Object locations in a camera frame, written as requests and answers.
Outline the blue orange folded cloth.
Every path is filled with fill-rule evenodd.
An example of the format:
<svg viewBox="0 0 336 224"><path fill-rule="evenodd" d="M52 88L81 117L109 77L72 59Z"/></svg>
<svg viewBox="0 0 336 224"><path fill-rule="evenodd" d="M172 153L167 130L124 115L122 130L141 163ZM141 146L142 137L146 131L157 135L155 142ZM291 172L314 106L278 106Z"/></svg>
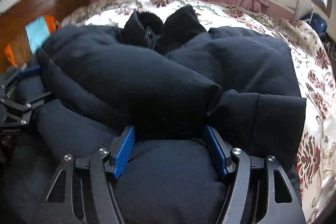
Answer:
<svg viewBox="0 0 336 224"><path fill-rule="evenodd" d="M11 65L21 67L27 63L52 33L61 28L61 24L52 15L40 16L26 25L9 42L4 53Z"/></svg>

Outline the blue backpack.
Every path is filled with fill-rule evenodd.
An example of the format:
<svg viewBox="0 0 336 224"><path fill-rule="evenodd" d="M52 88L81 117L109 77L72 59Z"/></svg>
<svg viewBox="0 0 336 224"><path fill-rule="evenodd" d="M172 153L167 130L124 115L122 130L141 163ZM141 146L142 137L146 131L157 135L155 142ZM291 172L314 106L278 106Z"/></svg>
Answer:
<svg viewBox="0 0 336 224"><path fill-rule="evenodd" d="M307 22L317 34L325 34L327 30L327 22L319 14L311 12L300 18Z"/></svg>

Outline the dark navy padded jacket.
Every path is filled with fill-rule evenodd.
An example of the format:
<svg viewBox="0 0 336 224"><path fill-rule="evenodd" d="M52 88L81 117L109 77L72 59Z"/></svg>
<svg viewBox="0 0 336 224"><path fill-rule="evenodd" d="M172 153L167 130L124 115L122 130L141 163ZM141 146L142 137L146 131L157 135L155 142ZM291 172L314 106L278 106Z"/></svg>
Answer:
<svg viewBox="0 0 336 224"><path fill-rule="evenodd" d="M41 74L10 97L52 98L1 145L1 223L305 222L295 157L306 100L281 39L205 29L191 6L165 22L136 11L123 28L56 30L33 65ZM127 126L135 145L114 179ZM230 151L228 176L206 126Z"/></svg>

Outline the wooden bed headboard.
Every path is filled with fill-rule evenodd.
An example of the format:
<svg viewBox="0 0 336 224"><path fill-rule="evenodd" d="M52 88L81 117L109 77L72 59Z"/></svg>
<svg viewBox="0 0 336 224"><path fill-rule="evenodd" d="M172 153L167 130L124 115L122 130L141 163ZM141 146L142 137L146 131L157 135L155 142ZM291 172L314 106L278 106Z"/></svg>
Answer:
<svg viewBox="0 0 336 224"><path fill-rule="evenodd" d="M89 0L21 0L1 15L1 72L10 62L5 56L5 46L25 29L25 26L40 16L51 15L61 22L67 15Z"/></svg>

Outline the floral white red bedspread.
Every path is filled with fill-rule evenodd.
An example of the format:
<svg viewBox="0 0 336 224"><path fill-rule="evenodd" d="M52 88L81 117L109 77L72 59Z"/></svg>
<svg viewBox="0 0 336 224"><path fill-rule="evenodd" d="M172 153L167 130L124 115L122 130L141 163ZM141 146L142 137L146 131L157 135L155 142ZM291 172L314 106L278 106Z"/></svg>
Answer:
<svg viewBox="0 0 336 224"><path fill-rule="evenodd" d="M62 25L123 27L134 11L161 20L190 5L206 28L241 27L284 40L290 47L299 89L306 99L303 136L297 153L302 209L307 223L320 223L335 194L335 78L316 32L307 23L275 19L241 7L199 0L101 0L80 7Z"/></svg>

